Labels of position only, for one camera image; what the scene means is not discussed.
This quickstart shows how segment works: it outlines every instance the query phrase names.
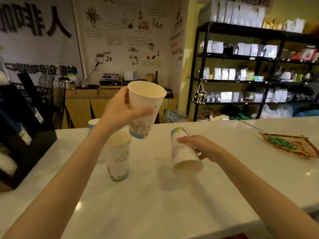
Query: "person's left hand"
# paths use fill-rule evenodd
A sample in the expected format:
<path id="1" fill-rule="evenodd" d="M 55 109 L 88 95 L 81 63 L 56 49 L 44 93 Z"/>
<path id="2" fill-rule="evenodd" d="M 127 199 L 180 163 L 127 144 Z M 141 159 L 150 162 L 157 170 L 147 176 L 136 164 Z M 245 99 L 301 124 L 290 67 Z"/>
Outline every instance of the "person's left hand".
<path id="1" fill-rule="evenodd" d="M 99 121 L 102 126 L 107 126 L 112 133 L 120 130 L 125 125 L 138 117 L 145 117 L 154 113 L 153 108 L 144 107 L 130 110 L 126 104 L 129 89 L 122 87 L 119 92 L 108 102 Z"/>

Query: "upside-down paper cup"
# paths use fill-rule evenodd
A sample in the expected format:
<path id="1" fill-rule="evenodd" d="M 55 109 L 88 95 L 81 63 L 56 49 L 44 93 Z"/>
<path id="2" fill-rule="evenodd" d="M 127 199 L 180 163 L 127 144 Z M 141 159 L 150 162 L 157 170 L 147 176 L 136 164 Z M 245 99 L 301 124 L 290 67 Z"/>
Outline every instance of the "upside-down paper cup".
<path id="1" fill-rule="evenodd" d="M 92 120 L 89 120 L 87 123 L 88 123 L 88 128 L 89 128 L 89 131 L 92 130 L 93 127 L 95 127 L 96 124 L 98 124 L 99 122 L 99 118 L 96 118 L 96 119 L 92 119 Z"/>
<path id="2" fill-rule="evenodd" d="M 120 182 L 129 175 L 131 136 L 126 132 L 114 133 L 104 145 L 100 157 L 105 157 L 111 180 Z"/>
<path id="3" fill-rule="evenodd" d="M 129 102 L 131 109 L 152 107 L 152 115 L 141 117 L 130 123 L 130 134 L 138 139 L 144 139 L 152 129 L 162 101 L 166 96 L 166 90 L 154 83 L 147 81 L 133 81 L 129 83 Z"/>
<path id="4" fill-rule="evenodd" d="M 199 173 L 204 165 L 193 145 L 177 141 L 177 138 L 184 136 L 188 136 L 188 134 L 182 127 L 174 128 L 171 131 L 172 172 L 176 175 L 191 176 Z"/>

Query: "hanging tote bag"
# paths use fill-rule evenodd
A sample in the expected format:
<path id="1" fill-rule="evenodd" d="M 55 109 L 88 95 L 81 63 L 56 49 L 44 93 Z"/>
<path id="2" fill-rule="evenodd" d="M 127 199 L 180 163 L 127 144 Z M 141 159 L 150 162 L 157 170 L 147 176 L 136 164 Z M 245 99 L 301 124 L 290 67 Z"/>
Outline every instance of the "hanging tote bag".
<path id="1" fill-rule="evenodd" d="M 195 94 L 193 96 L 193 102 L 196 102 L 197 104 L 203 104 L 204 103 L 204 96 L 206 92 L 204 90 L 203 81 L 201 80 L 199 83 L 199 86 L 197 90 L 195 91 Z"/>

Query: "black shelf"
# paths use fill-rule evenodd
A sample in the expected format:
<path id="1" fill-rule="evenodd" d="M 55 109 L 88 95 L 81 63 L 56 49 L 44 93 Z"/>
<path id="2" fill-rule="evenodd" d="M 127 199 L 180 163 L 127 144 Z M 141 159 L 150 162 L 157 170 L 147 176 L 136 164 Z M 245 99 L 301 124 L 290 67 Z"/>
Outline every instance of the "black shelf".
<path id="1" fill-rule="evenodd" d="M 204 52 L 197 53 L 198 48 L 198 38 L 199 33 L 205 32 L 205 41 L 204 41 Z M 197 113 L 199 104 L 192 101 L 192 93 L 193 93 L 193 82 L 194 80 L 200 81 L 203 77 L 204 68 L 205 68 L 205 61 L 206 58 L 215 58 L 215 59 L 229 59 L 229 60 L 254 60 L 256 61 L 255 66 L 255 74 L 258 74 L 258 71 L 261 67 L 261 62 L 272 62 L 273 68 L 270 71 L 271 79 L 274 78 L 274 71 L 278 67 L 278 63 L 291 63 L 291 64 L 307 64 L 309 65 L 308 69 L 310 70 L 314 65 L 319 65 L 319 62 L 312 62 L 312 61 L 301 61 L 301 60 L 288 60 L 288 59 L 280 59 L 280 58 L 265 58 L 265 57 L 256 57 L 256 56 L 245 56 L 245 55 L 236 55 L 236 54 L 220 54 L 220 53 L 207 53 L 207 45 L 209 40 L 210 33 L 219 33 L 219 34 L 227 34 L 227 35 L 235 35 L 235 36 L 244 36 L 244 37 L 253 37 L 253 38 L 260 38 L 262 40 L 262 44 L 266 45 L 268 40 L 280 40 L 280 45 L 278 46 L 278 57 L 281 56 L 282 50 L 285 46 L 286 41 L 291 42 L 298 42 L 298 43 L 308 43 L 308 44 L 315 44 L 319 46 L 319 39 L 314 38 L 308 34 L 299 34 L 299 33 L 291 33 L 285 31 L 278 31 L 278 30 L 270 30 L 270 29 L 262 29 L 262 28 L 253 28 L 253 27 L 246 27 L 240 25 L 232 25 L 232 24 L 224 24 L 224 23 L 214 23 L 214 22 L 207 22 L 202 24 L 201 26 L 197 27 L 196 29 L 196 36 L 195 36 L 195 43 L 194 43 L 194 53 L 193 53 L 193 60 L 192 60 L 192 69 L 190 74 L 190 83 L 189 83 L 189 92 L 188 92 L 188 103 L 187 103 L 187 111 L 186 113 L 189 114 L 190 104 L 195 104 L 195 114 L 193 121 L 197 120 Z M 200 74 L 199 78 L 195 78 L 195 63 L 196 58 L 201 57 L 201 67 L 200 67 Z M 303 85 L 305 82 L 280 82 L 280 81 L 250 81 L 250 80 L 203 80 L 203 82 L 224 82 L 224 83 L 250 83 L 250 85 L 254 85 L 260 83 L 264 85 L 265 92 L 263 94 L 263 99 L 261 102 L 214 102 L 214 103 L 205 103 L 205 104 L 213 104 L 213 105 L 221 105 L 221 104 L 232 104 L 232 105 L 239 105 L 244 104 L 244 111 L 247 109 L 248 105 L 260 105 L 256 119 L 260 118 L 261 112 L 265 104 L 312 104 L 310 107 L 311 109 L 315 108 L 315 104 L 319 104 L 319 94 L 317 95 L 316 101 L 287 101 L 287 102 L 268 102 L 266 103 L 266 96 L 271 87 L 271 85 Z"/>
<path id="2" fill-rule="evenodd" d="M 276 58 L 265 58 L 260 56 L 248 56 L 238 54 L 206 53 L 206 58 L 228 59 L 228 60 L 255 60 L 274 62 Z M 203 57 L 204 53 L 196 54 L 196 57 Z"/>
<path id="3" fill-rule="evenodd" d="M 253 28 L 233 24 L 207 22 L 197 27 L 199 32 L 206 32 L 210 25 L 210 33 L 220 33 L 267 40 L 285 40 L 297 43 L 318 44 L 319 39 L 310 34 L 292 33 L 265 28 Z"/>

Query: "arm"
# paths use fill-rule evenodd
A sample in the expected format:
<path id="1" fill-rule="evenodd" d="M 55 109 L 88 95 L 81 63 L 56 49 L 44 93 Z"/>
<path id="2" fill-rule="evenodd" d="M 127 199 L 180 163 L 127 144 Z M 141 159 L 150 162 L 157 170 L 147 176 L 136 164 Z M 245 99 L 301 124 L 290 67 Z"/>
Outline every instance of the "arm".
<path id="1" fill-rule="evenodd" d="M 153 113 L 151 108 L 129 110 L 126 95 L 123 87 L 109 101 L 98 124 L 2 239 L 61 237 L 107 139 L 129 121 Z"/>
<path id="2" fill-rule="evenodd" d="M 319 238 L 319 225 L 311 217 L 225 149 L 199 135 L 178 141 L 194 145 L 200 159 L 217 162 L 276 238 Z"/>

